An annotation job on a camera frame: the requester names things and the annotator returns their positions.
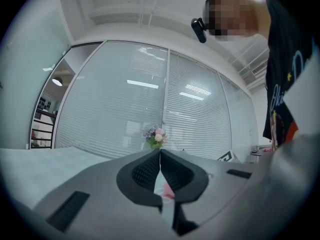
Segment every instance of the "headset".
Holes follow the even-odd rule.
[[[191,27],[196,34],[196,37],[199,39],[200,43],[205,43],[207,41],[207,37],[205,35],[205,31],[207,27],[203,22],[202,18],[193,18],[191,21]]]

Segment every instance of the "purple flower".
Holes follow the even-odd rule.
[[[142,131],[142,138],[149,139],[151,136],[155,136],[158,128],[159,126],[154,123],[146,125]]]

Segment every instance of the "black t-shirt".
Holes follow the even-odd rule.
[[[272,149],[291,141],[299,132],[283,96],[304,70],[318,44],[314,8],[308,0],[266,0],[271,25],[266,70],[268,108],[263,136]]]

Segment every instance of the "window blinds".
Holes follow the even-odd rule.
[[[144,44],[106,42],[66,97],[55,147],[110,159],[141,151],[144,126],[161,126],[167,57],[167,50]]]
[[[170,54],[164,148],[218,159],[231,150],[226,97],[218,73]]]
[[[242,90],[221,75],[231,121],[232,152],[241,163],[250,156],[250,123]]]

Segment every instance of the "glass partition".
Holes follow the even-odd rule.
[[[162,123],[167,56],[147,44],[106,42],[66,96],[55,148],[111,159],[143,150],[144,126]]]
[[[34,112],[30,132],[31,149],[52,148],[55,118],[64,95],[82,64],[99,45],[94,43],[71,48],[54,68]]]
[[[215,71],[180,55],[170,55],[165,148],[218,159],[231,150],[226,97]]]
[[[250,122],[247,104],[242,90],[223,75],[221,81],[228,101],[232,132],[232,152],[241,163],[247,161],[252,150],[250,139]]]

